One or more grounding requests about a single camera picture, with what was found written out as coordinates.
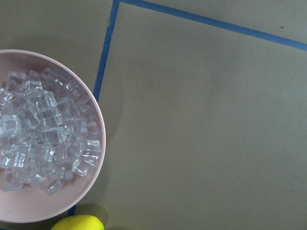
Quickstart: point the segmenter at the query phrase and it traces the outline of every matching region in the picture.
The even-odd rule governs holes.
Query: bowl of ice cubes
[[[35,222],[80,201],[101,170],[103,117],[91,91],[44,55],[0,50],[0,220]]]

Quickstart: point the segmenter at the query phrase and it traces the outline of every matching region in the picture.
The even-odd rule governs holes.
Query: bowl
[[[45,220],[65,212],[90,190],[101,170],[106,150],[106,130],[97,101],[88,87],[70,69],[44,55],[24,50],[0,50],[0,86],[11,70],[28,73],[31,70],[41,72],[45,68],[60,68],[74,77],[87,91],[95,105],[96,122],[101,127],[101,157],[94,168],[82,178],[75,176],[62,189],[52,195],[37,187],[24,186],[22,190],[4,192],[0,190],[0,220],[5,222],[26,223]],[[3,182],[3,170],[0,170],[0,183]]]

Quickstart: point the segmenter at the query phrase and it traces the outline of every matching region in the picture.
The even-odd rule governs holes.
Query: pile of clear cubes
[[[0,88],[2,190],[39,186],[48,195],[85,177],[101,154],[96,108],[61,69],[11,71]]]

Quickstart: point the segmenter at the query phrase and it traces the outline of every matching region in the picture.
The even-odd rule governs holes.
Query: yellow lemon
[[[56,223],[51,230],[104,230],[101,221],[92,215],[66,217]]]

